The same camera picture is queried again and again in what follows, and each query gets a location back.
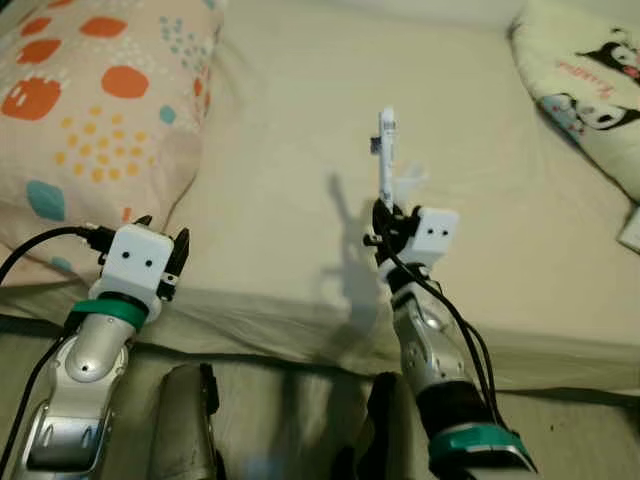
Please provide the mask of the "white slim plastic object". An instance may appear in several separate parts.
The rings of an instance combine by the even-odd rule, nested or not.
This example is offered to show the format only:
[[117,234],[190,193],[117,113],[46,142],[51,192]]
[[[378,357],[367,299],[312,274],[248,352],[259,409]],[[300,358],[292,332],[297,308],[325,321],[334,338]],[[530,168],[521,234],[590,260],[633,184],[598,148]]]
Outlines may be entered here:
[[390,211],[396,210],[404,193],[415,191],[428,179],[421,164],[410,164],[407,174],[396,174],[397,132],[396,109],[385,106],[378,114],[378,132],[370,138],[370,152],[378,157],[379,200]]

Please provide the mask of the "white paperback book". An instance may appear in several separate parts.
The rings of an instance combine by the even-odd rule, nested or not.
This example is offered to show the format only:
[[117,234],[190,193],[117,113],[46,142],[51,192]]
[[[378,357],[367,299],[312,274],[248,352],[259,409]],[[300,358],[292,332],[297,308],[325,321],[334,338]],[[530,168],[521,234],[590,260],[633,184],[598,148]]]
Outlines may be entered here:
[[626,247],[627,250],[640,252],[640,207],[636,206],[632,209],[631,214],[627,216],[626,223],[616,237],[618,243]]

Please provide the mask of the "pink pillow with orange print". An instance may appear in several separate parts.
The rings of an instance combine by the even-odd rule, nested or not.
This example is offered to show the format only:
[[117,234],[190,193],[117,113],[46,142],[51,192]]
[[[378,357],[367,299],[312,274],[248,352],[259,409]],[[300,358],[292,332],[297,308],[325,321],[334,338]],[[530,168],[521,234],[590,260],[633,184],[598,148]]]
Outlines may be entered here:
[[166,230],[204,154],[230,0],[0,8],[0,262],[38,233]]

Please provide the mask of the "cream cartoon print quilt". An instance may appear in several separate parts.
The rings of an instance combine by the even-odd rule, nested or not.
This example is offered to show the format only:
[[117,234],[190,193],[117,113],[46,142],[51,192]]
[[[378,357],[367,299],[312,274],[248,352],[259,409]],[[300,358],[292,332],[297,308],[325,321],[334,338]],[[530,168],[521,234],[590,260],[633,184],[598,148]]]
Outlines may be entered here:
[[527,0],[509,29],[531,100],[632,201],[640,200],[639,18]]

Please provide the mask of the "cream sheeted bed mattress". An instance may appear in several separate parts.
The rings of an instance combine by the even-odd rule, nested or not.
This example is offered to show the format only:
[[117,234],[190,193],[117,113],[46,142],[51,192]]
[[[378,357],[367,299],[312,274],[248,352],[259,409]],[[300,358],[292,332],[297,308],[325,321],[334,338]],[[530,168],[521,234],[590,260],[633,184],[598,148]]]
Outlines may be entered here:
[[360,239],[378,191],[376,116],[396,110],[407,204],[453,209],[433,269],[488,343],[502,390],[632,394],[639,259],[631,204],[536,108],[503,29],[319,0],[230,3],[172,303],[141,340],[355,374],[396,370],[387,291]]

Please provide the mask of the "grey robot left leg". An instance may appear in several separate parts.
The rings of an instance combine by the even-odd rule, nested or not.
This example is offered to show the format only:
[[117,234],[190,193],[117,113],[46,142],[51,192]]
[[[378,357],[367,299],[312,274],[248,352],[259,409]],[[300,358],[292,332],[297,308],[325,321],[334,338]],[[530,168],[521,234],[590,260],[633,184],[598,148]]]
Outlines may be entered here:
[[212,433],[219,407],[210,364],[175,366],[161,379],[147,480],[228,480]]

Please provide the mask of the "grey robot leg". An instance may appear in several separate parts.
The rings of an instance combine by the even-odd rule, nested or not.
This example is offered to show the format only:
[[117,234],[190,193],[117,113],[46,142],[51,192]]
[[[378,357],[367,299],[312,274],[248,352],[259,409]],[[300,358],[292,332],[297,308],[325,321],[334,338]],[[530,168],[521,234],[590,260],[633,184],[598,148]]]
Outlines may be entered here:
[[210,364],[175,366],[161,379],[147,480],[228,480],[212,433],[219,407]]
[[355,439],[333,457],[325,480],[428,480],[429,435],[408,381],[380,372]]

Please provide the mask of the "grey robot right leg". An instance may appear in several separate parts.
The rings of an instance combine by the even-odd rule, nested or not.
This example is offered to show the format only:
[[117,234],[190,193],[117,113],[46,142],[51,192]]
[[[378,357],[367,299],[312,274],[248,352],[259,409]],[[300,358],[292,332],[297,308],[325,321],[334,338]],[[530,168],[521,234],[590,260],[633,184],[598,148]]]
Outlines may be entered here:
[[355,439],[333,457],[325,480],[428,480],[429,435],[408,381],[380,372]]

